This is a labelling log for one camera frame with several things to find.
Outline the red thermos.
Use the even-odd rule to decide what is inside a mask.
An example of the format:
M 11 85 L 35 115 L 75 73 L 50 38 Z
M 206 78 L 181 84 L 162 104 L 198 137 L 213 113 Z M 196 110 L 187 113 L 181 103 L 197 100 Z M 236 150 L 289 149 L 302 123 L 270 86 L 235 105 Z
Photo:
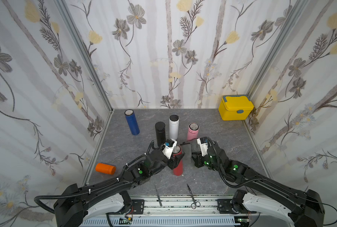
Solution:
M 177 145 L 174 150 L 173 150 L 173 157 L 181 157 L 182 158 L 182 155 L 183 155 L 183 151 L 182 151 L 182 148 L 180 145 Z M 181 176 L 182 173 L 183 173 L 183 164 L 182 164 L 182 160 L 180 160 L 178 163 L 177 163 L 177 167 L 173 169 L 173 173 L 175 176 Z

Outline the black thermos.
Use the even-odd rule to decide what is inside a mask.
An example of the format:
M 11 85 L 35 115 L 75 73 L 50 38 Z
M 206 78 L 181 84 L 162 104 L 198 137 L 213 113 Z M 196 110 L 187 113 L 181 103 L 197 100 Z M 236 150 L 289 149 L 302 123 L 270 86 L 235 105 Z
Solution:
M 164 122 L 157 122 L 155 124 L 155 132 L 156 132 L 156 139 L 157 145 L 161 146 L 166 142 L 166 125 Z

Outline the blue thermos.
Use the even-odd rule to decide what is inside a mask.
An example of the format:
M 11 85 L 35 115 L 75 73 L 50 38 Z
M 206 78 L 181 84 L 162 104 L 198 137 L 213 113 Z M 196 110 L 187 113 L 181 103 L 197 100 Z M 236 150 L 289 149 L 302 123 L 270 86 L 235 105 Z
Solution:
M 140 129 L 136 120 L 134 110 L 127 109 L 125 111 L 125 117 L 132 135 L 138 135 L 140 133 Z

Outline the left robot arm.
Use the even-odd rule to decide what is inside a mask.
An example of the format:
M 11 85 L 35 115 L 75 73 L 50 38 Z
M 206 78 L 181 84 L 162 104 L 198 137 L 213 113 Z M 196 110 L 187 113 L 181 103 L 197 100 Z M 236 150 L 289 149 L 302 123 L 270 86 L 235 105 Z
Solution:
M 167 158 L 161 150 L 154 150 L 127 163 L 116 178 L 84 187 L 69 185 L 54 204 L 57 226 L 78 227 L 91 213 L 88 209 L 98 202 L 146 183 L 167 166 L 176 168 L 183 157 L 184 154 L 180 154 Z

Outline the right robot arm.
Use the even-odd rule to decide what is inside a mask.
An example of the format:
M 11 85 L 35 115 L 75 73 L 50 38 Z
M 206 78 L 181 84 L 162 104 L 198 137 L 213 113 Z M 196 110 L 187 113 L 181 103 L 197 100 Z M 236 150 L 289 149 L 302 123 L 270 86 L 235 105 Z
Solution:
M 189 141 L 197 168 L 217 171 L 224 184 L 235 188 L 229 213 L 264 213 L 296 227 L 322 227 L 325 209 L 319 194 L 280 184 L 259 174 L 248 165 L 230 159 L 209 137 Z

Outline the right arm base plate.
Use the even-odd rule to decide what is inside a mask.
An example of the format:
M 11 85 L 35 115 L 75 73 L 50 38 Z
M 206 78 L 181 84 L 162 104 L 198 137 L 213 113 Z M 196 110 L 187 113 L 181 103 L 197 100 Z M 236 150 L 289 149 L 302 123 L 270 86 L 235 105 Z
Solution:
M 217 199 L 217 210 L 220 214 L 236 214 L 231 199 Z

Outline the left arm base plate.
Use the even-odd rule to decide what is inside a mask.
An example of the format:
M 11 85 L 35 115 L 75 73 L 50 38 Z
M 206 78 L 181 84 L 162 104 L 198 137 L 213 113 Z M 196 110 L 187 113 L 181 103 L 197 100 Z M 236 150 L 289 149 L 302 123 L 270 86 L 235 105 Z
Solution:
M 145 205 L 145 200 L 143 199 L 138 199 L 138 200 L 132 200 L 132 206 L 130 209 L 129 214 L 133 215 L 142 215 L 144 212 L 144 205 Z

